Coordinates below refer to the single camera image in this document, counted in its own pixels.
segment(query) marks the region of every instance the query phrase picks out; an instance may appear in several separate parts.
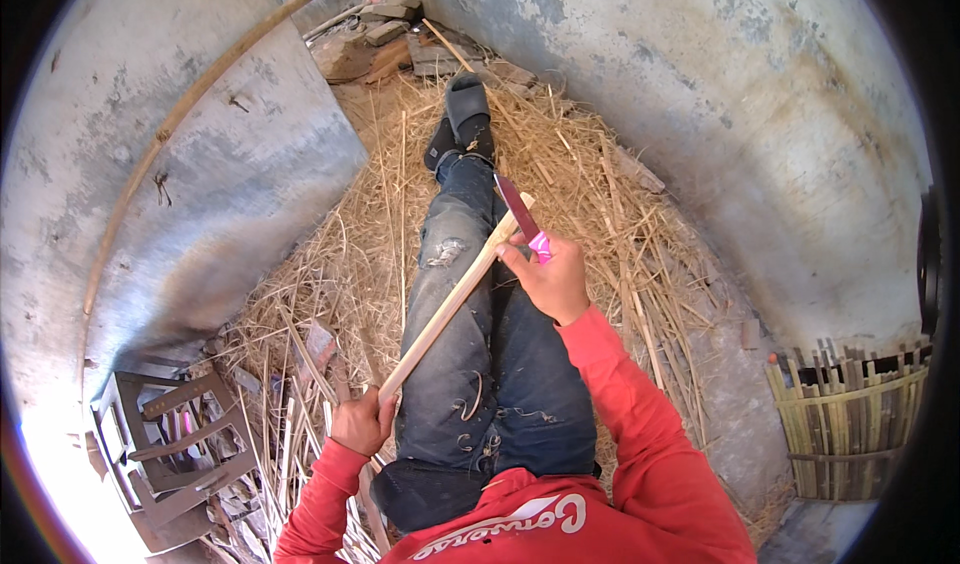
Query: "left hand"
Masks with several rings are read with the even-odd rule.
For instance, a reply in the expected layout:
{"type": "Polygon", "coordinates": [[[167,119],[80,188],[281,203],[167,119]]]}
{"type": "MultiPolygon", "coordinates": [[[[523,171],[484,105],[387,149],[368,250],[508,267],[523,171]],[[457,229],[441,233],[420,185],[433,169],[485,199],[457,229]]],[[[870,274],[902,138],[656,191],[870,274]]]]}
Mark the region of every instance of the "left hand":
{"type": "Polygon", "coordinates": [[[373,458],[390,437],[398,399],[394,395],[381,407],[379,392],[379,387],[371,385],[360,399],[343,402],[333,408],[330,438],[346,449],[373,458]]]}

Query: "red long-sleeve shirt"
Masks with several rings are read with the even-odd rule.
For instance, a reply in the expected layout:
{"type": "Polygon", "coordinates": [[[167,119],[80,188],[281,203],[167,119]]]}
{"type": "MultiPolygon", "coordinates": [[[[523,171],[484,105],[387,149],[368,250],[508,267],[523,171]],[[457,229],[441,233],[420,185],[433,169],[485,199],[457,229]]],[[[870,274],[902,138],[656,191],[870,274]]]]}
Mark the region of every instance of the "red long-sleeve shirt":
{"type": "MultiPolygon", "coordinates": [[[[513,468],[473,510],[410,533],[381,562],[756,562],[707,459],[600,310],[558,331],[617,444],[613,507],[593,476],[513,468]]],[[[277,541],[276,564],[341,561],[346,500],[367,461],[326,442],[277,541]]]]}

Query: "person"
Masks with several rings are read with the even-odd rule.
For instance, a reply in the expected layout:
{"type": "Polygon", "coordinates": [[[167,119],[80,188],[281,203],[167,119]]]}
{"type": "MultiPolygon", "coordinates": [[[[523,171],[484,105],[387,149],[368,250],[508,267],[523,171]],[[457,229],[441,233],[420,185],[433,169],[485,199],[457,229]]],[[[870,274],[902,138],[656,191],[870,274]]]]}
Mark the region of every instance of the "person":
{"type": "MultiPolygon", "coordinates": [[[[424,163],[440,189],[420,232],[401,351],[506,213],[483,85],[447,85],[424,163]]],[[[517,234],[402,387],[396,460],[369,489],[404,534],[382,562],[753,562],[746,528],[673,405],[587,294],[584,253],[517,234]],[[594,406],[616,442],[612,504],[594,462],[594,406]]],[[[346,500],[390,437],[396,397],[344,402],[274,562],[340,561],[346,500]]]]}

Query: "hay pile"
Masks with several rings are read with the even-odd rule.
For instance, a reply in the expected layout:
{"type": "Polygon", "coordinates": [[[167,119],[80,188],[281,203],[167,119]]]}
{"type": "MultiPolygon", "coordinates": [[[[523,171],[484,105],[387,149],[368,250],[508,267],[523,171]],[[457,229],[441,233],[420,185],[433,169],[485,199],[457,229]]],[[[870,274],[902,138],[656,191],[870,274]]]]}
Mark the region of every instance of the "hay pile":
{"type": "MultiPolygon", "coordinates": [[[[373,87],[362,100],[342,102],[355,126],[368,126],[372,133],[369,163],[317,232],[249,295],[223,338],[224,349],[210,358],[224,378],[233,378],[233,368],[240,366],[265,388],[291,383],[299,356],[280,308],[292,312],[302,336],[313,318],[332,326],[344,363],[339,380],[354,397],[397,365],[419,229],[438,191],[422,156],[443,111],[444,86],[403,72],[390,79],[389,88],[373,87]]],[[[586,247],[590,298],[621,332],[640,367],[665,389],[694,445],[705,449],[706,414],[688,336],[710,327],[703,312],[712,305],[709,311],[718,313],[721,306],[702,278],[694,234],[665,197],[642,188],[616,165],[616,137],[598,115],[547,85],[534,86],[530,99],[506,89],[487,91],[498,171],[537,199],[533,215],[542,227],[586,247]]],[[[327,372],[331,382],[334,374],[327,372]]],[[[272,493],[263,504],[273,510],[268,520],[275,529],[296,503],[304,472],[315,459],[306,419],[318,434],[325,428],[316,384],[300,389],[303,404],[300,398],[281,402],[267,391],[258,396],[237,387],[250,425],[269,438],[267,452],[260,454],[260,484],[272,493]],[[292,438],[286,439],[288,433],[292,438]]],[[[597,460],[609,492],[616,450],[606,428],[599,422],[598,428],[597,460]]],[[[384,461],[393,449],[392,443],[385,446],[384,461]]],[[[356,504],[350,508],[354,519],[356,504]]],[[[356,518],[348,540],[363,545],[343,557],[373,559],[374,542],[356,518]]]]}

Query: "black sock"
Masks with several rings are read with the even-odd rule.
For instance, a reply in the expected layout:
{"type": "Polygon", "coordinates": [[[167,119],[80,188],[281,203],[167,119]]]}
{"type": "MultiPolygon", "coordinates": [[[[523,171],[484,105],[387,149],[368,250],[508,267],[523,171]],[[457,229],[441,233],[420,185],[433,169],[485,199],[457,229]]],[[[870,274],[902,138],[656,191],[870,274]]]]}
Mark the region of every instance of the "black sock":
{"type": "Polygon", "coordinates": [[[472,115],[460,123],[458,132],[466,153],[476,153],[490,162],[494,161],[494,133],[491,132],[488,115],[472,115]]]}

